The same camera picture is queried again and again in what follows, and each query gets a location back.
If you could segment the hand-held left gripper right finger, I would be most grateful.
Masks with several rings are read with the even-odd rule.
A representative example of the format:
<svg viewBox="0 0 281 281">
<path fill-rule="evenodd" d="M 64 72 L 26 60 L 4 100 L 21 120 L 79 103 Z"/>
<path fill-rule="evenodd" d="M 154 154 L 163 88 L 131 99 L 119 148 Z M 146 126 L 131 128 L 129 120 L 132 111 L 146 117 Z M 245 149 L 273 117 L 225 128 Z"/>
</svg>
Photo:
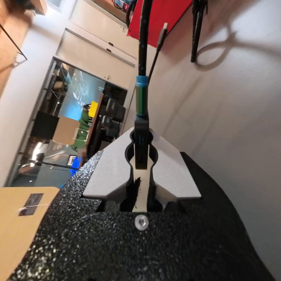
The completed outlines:
<svg viewBox="0 0 281 281">
<path fill-rule="evenodd" d="M 180 151 L 150 130 L 149 157 L 153 161 L 150 175 L 156 200 L 199 199 L 201 193 Z"/>
</svg>

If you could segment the black screen panel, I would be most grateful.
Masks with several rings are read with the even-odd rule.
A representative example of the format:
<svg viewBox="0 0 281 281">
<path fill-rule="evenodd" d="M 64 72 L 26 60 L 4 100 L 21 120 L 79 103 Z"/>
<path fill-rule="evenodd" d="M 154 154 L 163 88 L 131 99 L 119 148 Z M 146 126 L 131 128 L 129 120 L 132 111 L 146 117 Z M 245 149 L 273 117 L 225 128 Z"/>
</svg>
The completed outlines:
<svg viewBox="0 0 281 281">
<path fill-rule="evenodd" d="M 53 139 L 59 119 L 59 117 L 38 111 L 30 136 L 45 140 Z"/>
</svg>

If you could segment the black tripod stand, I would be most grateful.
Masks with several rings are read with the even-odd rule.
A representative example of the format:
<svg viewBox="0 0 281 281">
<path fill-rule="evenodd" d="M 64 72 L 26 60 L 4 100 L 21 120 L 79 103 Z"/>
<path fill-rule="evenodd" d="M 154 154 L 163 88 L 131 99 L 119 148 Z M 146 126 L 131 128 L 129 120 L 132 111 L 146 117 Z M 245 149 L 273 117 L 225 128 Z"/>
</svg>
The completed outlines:
<svg viewBox="0 0 281 281">
<path fill-rule="evenodd" d="M 54 167 L 59 167 L 62 169 L 74 169 L 74 170 L 78 170 L 77 168 L 73 168 L 72 166 L 68 166 L 68 165 L 61 165 L 61 164 L 57 164 L 57 163 L 51 163 L 51 162 L 46 162 L 44 161 L 44 153 L 38 153 L 36 154 L 34 157 L 30 158 L 28 161 L 30 164 L 34 164 L 34 166 L 42 166 L 42 165 L 46 165 L 49 168 L 54 168 Z"/>
</svg>

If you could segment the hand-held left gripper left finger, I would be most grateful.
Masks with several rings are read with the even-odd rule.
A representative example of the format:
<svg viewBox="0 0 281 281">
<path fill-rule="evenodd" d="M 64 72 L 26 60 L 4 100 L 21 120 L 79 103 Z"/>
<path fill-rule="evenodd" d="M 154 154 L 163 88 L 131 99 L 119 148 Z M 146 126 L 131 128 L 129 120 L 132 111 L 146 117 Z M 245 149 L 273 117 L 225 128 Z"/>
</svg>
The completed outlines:
<svg viewBox="0 0 281 281">
<path fill-rule="evenodd" d="M 130 160 L 134 156 L 134 128 L 107 146 L 83 192 L 85 198 L 125 200 L 133 181 Z"/>
</svg>

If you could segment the small tan board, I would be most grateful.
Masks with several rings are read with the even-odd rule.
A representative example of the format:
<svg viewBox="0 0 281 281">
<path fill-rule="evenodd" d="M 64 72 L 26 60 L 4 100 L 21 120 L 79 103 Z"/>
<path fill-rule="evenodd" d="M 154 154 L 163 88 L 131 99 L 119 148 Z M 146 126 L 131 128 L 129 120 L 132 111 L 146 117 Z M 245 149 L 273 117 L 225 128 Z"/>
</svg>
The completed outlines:
<svg viewBox="0 0 281 281">
<path fill-rule="evenodd" d="M 80 123 L 77 120 L 61 116 L 57 123 L 57 127 L 54 132 L 52 140 L 55 143 L 64 144 L 64 145 L 73 145 L 76 140 L 76 135 Z"/>
</svg>

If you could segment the black hard case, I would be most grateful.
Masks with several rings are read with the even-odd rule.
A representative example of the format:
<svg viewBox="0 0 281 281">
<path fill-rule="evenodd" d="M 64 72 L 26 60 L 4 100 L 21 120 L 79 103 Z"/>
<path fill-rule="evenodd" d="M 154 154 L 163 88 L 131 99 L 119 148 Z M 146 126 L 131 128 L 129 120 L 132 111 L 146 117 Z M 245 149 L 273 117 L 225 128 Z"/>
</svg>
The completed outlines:
<svg viewBox="0 0 281 281">
<path fill-rule="evenodd" d="M 114 99 L 109 99 L 105 109 L 105 115 L 114 121 L 122 122 L 125 117 L 125 111 L 125 107 L 119 105 Z"/>
<path fill-rule="evenodd" d="M 106 129 L 106 135 L 111 138 L 118 138 L 120 131 L 120 124 L 113 120 L 113 118 L 104 115 L 101 120 L 101 125 Z"/>
</svg>

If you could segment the black hdmi cable green plug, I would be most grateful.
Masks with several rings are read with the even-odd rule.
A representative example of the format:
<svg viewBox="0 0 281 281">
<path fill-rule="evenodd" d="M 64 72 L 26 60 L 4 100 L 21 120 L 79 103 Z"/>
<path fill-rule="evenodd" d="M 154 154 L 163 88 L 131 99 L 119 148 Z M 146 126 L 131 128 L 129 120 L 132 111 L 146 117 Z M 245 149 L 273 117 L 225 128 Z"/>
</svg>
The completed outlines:
<svg viewBox="0 0 281 281">
<path fill-rule="evenodd" d="M 143 1 L 140 16 L 138 76 L 136 76 L 136 114 L 139 116 L 145 116 L 148 113 L 148 76 L 146 75 L 146 65 L 152 3 L 152 0 Z"/>
</svg>

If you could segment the black metal frame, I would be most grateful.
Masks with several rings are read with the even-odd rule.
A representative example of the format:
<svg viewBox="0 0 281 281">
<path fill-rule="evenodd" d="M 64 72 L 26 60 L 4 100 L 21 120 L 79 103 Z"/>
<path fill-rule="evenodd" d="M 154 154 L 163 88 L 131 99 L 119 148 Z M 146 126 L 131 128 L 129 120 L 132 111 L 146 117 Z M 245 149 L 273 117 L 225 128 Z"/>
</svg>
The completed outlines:
<svg viewBox="0 0 281 281">
<path fill-rule="evenodd" d="M 13 46 L 16 48 L 17 50 L 17 54 L 21 55 L 24 60 L 18 62 L 17 60 L 15 60 L 15 62 L 13 62 L 10 66 L 12 66 L 12 68 L 17 67 L 18 65 L 22 64 L 23 62 L 27 61 L 28 58 L 25 56 L 25 54 L 22 52 L 22 50 L 19 48 L 19 46 L 15 43 L 15 41 L 12 39 L 12 37 L 8 34 L 8 32 L 5 30 L 5 28 L 3 27 L 2 24 L 0 24 L 0 28 L 1 30 L 4 32 L 4 34 L 7 36 L 7 38 L 9 39 L 9 41 L 13 44 Z"/>
</svg>

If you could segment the black usb hub adapter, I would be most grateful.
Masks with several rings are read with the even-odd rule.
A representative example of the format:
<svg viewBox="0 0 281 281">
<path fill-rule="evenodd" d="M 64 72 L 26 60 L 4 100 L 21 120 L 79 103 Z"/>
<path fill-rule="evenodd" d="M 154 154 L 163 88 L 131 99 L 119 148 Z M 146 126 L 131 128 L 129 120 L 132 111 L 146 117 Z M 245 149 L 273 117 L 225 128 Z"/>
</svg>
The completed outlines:
<svg viewBox="0 0 281 281">
<path fill-rule="evenodd" d="M 138 170 L 146 170 L 150 141 L 149 115 L 140 116 L 136 114 L 134 125 L 135 168 Z"/>
</svg>

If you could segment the thin black cable grey plug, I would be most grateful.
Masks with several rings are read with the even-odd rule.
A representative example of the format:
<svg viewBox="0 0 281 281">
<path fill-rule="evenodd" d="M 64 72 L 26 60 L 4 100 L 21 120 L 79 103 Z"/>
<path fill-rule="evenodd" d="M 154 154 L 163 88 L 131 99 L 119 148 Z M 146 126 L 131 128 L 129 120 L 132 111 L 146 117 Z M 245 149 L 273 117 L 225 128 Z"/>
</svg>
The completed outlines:
<svg viewBox="0 0 281 281">
<path fill-rule="evenodd" d="M 160 35 L 159 35 L 159 39 L 158 39 L 157 47 L 156 47 L 156 53 L 155 53 L 155 56 L 154 56 L 154 59 L 153 59 L 153 63 L 152 63 L 152 66 L 151 66 L 151 69 L 150 69 L 150 72 L 149 72 L 148 84 L 150 83 L 150 79 L 152 77 L 152 73 L 153 73 L 153 70 L 154 70 L 154 67 L 155 67 L 158 55 L 160 53 L 160 50 L 161 50 L 161 48 L 162 48 L 162 46 L 164 44 L 165 38 L 167 36 L 167 28 L 168 28 L 168 23 L 164 23 L 163 28 L 161 29 L 161 32 L 160 32 Z"/>
</svg>

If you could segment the wooden board with black label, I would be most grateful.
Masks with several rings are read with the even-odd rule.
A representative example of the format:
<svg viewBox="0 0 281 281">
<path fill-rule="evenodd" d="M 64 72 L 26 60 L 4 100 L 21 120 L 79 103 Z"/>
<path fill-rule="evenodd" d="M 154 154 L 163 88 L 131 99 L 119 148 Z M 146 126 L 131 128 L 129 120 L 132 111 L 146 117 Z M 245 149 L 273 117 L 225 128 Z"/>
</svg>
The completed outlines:
<svg viewBox="0 0 281 281">
<path fill-rule="evenodd" d="M 7 280 L 22 261 L 57 187 L 0 188 L 0 280 Z"/>
</svg>

